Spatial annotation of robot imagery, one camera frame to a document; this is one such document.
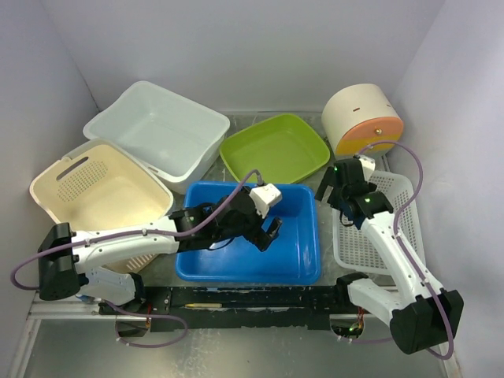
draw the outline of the white enclosure wall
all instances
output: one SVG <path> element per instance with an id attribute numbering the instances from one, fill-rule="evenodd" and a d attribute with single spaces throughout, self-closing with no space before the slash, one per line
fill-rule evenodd
<path id="1" fill-rule="evenodd" d="M 42 0 L 100 109 L 149 80 L 222 111 L 391 95 L 443 0 Z"/>
<path id="2" fill-rule="evenodd" d="M 502 376 L 504 2 L 449 0 L 395 92 L 402 141 L 424 163 L 419 199 L 430 269 L 465 300 L 465 378 Z M 391 167 L 415 176 L 402 151 Z"/>
<path id="3" fill-rule="evenodd" d="M 38 0 L 0 3 L 0 376 L 7 369 L 33 299 L 9 283 L 9 271 L 33 255 L 52 221 L 28 186 L 83 142 L 96 105 Z M 19 276 L 36 284 L 36 264 Z"/>

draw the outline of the cream cylinder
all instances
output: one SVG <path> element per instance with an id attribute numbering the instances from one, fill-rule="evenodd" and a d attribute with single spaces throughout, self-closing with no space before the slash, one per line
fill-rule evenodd
<path id="1" fill-rule="evenodd" d="M 398 140 L 403 122 L 375 84 L 357 84 L 333 95 L 322 112 L 322 124 L 337 158 L 354 155 L 379 140 Z M 376 146 L 371 155 L 385 154 L 392 144 Z"/>

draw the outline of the blue plastic tray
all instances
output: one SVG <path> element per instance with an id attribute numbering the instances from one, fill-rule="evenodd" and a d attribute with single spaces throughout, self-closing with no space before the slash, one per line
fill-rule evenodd
<path id="1" fill-rule="evenodd" d="M 321 253 L 313 192 L 305 185 L 276 186 L 282 192 L 282 200 L 271 208 L 263 228 L 268 228 L 274 217 L 280 217 L 283 224 L 278 238 L 265 252 L 243 237 L 220 250 L 184 252 L 176 257 L 178 276 L 188 281 L 259 284 L 310 285 L 317 281 L 321 275 Z M 193 183 L 184 205 L 217 202 L 235 187 L 236 183 Z"/>

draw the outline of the green plastic tray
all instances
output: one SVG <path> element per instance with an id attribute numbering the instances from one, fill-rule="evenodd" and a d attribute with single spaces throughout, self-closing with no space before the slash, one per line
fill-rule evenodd
<path id="1" fill-rule="evenodd" d="M 220 156 L 238 181 L 259 169 L 267 183 L 297 183 L 325 165 L 329 154 L 321 137 L 294 114 L 259 122 L 220 145 Z"/>

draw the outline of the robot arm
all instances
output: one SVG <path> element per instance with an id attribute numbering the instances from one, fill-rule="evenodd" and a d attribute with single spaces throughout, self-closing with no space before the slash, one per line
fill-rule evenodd
<path id="1" fill-rule="evenodd" d="M 337 161 L 334 167 L 327 169 L 315 199 L 321 201 L 327 187 L 333 187 L 328 203 L 340 211 L 340 220 L 345 215 L 352 222 L 346 226 L 356 227 L 369 239 L 398 289 L 397 294 L 392 294 L 378 287 L 365 274 L 354 273 L 338 279 L 343 296 L 388 324 L 398 347 L 412 354 L 447 341 L 442 317 L 425 284 L 430 283 L 440 300 L 454 335 L 463 301 L 457 291 L 443 288 L 405 238 L 401 240 L 413 262 L 398 244 L 392 229 L 394 209 L 385 195 L 376 191 L 376 185 L 368 181 L 374 166 L 374 160 L 364 156 Z M 422 271 L 424 278 L 419 277 L 417 269 Z"/>
<path id="2" fill-rule="evenodd" d="M 56 224 L 39 252 L 68 243 L 74 247 L 39 259 L 40 298 L 53 301 L 80 294 L 120 306 L 133 299 L 142 301 L 145 293 L 139 275 L 120 274 L 103 267 L 112 262 L 148 254 L 208 249 L 214 243 L 239 236 L 260 251 L 266 250 L 278 236 L 281 225 L 275 217 L 267 231 L 262 229 L 269 208 L 282 198 L 272 184 L 254 189 L 243 187 L 206 226 L 187 233 L 207 220 L 226 198 L 217 204 L 182 209 L 148 224 L 115 230 L 73 232 L 68 223 Z"/>

